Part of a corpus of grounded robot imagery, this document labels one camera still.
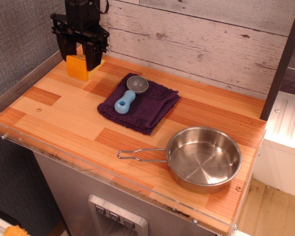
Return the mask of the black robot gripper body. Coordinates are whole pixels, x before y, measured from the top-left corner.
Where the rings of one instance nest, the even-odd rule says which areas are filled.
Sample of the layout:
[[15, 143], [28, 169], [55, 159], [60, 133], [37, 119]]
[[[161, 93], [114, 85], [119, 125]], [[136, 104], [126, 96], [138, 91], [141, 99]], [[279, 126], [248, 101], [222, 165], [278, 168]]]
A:
[[107, 44], [109, 33], [100, 26], [102, 14], [108, 13], [110, 4], [106, 1], [104, 10], [99, 0], [66, 0], [65, 14], [51, 14], [52, 31], [60, 44], [85, 44], [89, 41], [96, 44]]

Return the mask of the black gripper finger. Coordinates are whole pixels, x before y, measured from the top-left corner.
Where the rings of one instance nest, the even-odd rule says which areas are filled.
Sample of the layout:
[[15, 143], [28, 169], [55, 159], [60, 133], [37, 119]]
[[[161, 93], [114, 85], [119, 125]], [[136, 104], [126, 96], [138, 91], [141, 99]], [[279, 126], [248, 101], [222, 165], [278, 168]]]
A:
[[103, 36], [88, 37], [83, 42], [83, 52], [86, 57], [87, 71], [92, 71], [100, 63], [102, 54], [106, 52], [106, 39]]
[[61, 53], [62, 59], [66, 61], [67, 56], [72, 56], [77, 54], [76, 46], [76, 36], [74, 34], [63, 34], [56, 32], [57, 43], [59, 46], [59, 51]]

